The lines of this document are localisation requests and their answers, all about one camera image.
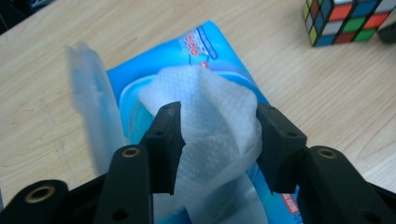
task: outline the green square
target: green square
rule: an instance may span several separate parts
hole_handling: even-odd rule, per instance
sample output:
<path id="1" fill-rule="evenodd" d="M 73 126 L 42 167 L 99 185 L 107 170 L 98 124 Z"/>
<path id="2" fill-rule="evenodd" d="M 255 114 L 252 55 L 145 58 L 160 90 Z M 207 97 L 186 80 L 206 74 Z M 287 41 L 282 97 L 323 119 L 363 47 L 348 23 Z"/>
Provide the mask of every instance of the green square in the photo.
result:
<path id="1" fill-rule="evenodd" d="M 348 33 L 348 32 L 354 32 L 357 31 L 361 28 L 361 25 L 364 23 L 365 18 L 356 18 L 356 19 L 351 19 L 346 23 L 346 26 L 344 27 L 343 33 Z"/>
<path id="2" fill-rule="evenodd" d="M 309 6 L 307 4 L 305 4 L 304 10 L 303 10 L 304 20 L 306 20 L 306 18 L 308 17 L 308 14 L 309 14 Z"/>
<path id="3" fill-rule="evenodd" d="M 315 26 L 312 27 L 311 33 L 309 33 L 309 38 L 311 39 L 311 44 L 314 45 L 315 40 L 317 39 L 317 30 L 315 30 Z"/>
<path id="4" fill-rule="evenodd" d="M 355 41 L 367 41 L 375 34 L 375 29 L 362 30 L 355 38 Z"/>

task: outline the red square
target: red square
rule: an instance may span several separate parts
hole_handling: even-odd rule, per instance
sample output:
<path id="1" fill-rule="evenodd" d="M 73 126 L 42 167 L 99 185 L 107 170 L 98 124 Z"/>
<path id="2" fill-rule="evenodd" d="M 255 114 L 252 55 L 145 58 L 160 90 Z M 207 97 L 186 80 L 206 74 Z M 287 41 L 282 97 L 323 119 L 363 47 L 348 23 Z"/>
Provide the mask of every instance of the red square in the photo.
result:
<path id="1" fill-rule="evenodd" d="M 330 21 L 341 21 L 347 17 L 350 9 L 352 8 L 352 4 L 345 4 L 341 6 L 337 6 L 332 10 L 332 15 L 330 16 Z"/>
<path id="2" fill-rule="evenodd" d="M 342 43 L 351 42 L 353 37 L 355 37 L 355 33 L 340 34 L 335 39 L 334 44 L 342 44 Z"/>
<path id="3" fill-rule="evenodd" d="M 382 14 L 374 14 L 364 25 L 364 29 L 378 28 L 382 22 L 388 17 L 388 12 Z"/>
<path id="4" fill-rule="evenodd" d="M 318 13 L 319 13 L 319 3 L 318 0 L 314 0 L 311 6 L 312 20 L 315 20 L 317 18 Z"/>

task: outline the puzzle cube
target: puzzle cube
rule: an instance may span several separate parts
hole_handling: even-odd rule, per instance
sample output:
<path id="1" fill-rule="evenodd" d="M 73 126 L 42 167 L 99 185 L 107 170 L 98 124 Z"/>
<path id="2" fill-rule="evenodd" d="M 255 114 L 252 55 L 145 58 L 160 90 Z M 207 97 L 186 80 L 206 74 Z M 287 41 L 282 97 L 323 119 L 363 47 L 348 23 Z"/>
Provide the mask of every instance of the puzzle cube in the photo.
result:
<path id="1" fill-rule="evenodd" d="M 312 46 L 369 40 L 396 0 L 306 0 L 303 16 Z"/>

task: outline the orange square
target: orange square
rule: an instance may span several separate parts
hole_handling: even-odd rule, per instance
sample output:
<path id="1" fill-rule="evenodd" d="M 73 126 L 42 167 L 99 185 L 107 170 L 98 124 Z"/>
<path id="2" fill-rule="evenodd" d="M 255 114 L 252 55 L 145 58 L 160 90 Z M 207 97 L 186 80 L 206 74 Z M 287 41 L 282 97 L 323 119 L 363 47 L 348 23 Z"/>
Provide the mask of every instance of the orange square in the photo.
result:
<path id="1" fill-rule="evenodd" d="M 332 15 L 330 16 L 330 21 L 341 21 L 347 17 L 350 9 L 352 8 L 352 4 L 345 4 L 341 6 L 337 6 L 332 11 Z"/>
<path id="2" fill-rule="evenodd" d="M 388 17 L 388 12 L 382 14 L 374 14 L 370 19 L 366 22 L 363 29 L 372 29 L 378 28 L 382 22 Z"/>

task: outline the wooden surface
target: wooden surface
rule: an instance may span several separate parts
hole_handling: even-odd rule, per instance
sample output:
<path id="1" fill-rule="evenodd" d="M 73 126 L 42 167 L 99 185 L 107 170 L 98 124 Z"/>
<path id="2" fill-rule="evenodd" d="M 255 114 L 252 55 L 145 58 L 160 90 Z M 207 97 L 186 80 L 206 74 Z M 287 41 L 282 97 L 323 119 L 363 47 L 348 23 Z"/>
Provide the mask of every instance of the wooden surface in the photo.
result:
<path id="1" fill-rule="evenodd" d="M 95 177 L 71 105 L 65 46 L 85 41 L 106 68 L 212 20 L 268 100 L 309 138 L 343 151 L 370 182 L 396 191 L 396 47 L 314 49 L 304 1 L 57 0 L 0 36 L 0 189 Z M 394 14 L 387 22 L 395 21 Z"/>

